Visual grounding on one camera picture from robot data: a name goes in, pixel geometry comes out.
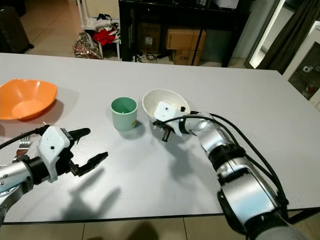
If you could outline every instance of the curtain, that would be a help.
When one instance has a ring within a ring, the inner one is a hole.
[[[304,0],[292,15],[257,69],[277,70],[283,74],[309,33],[320,10],[320,0]]]

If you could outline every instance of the white bowl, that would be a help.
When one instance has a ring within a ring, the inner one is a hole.
[[[165,102],[171,106],[180,109],[185,107],[185,113],[190,113],[190,107],[187,101],[178,93],[166,89],[153,89],[144,95],[142,99],[142,106],[145,113],[149,116],[151,121],[155,121],[154,113],[159,102]]]

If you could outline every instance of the mint green cup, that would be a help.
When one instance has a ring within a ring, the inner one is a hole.
[[[111,103],[113,126],[119,131],[128,131],[137,124],[137,102],[128,96],[119,97]]]

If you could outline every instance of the red cloth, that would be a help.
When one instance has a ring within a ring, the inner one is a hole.
[[[115,40],[116,35],[109,35],[113,32],[114,30],[107,31],[106,29],[101,30],[100,32],[95,32],[93,34],[93,40],[101,43],[102,46],[106,44],[112,44],[112,42]]]

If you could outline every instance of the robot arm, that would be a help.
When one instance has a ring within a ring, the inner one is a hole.
[[[81,137],[90,133],[89,128],[67,132],[64,128],[46,125],[38,129],[42,135],[37,145],[39,156],[30,159],[27,155],[21,155],[12,164],[0,167],[0,226],[12,205],[34,185],[44,181],[52,183],[58,176],[69,172],[80,177],[108,156],[107,152],[100,153],[79,167],[71,160],[74,156],[71,148]]]
[[[221,185],[217,198],[230,227],[251,240],[305,240],[306,238],[281,217],[277,195],[246,158],[246,151],[235,144],[229,134],[213,121],[208,113],[196,113],[197,118],[169,119],[185,116],[169,104],[160,102],[155,110],[158,121],[153,125],[164,128],[163,141],[170,132],[178,136],[194,135],[212,163]]]

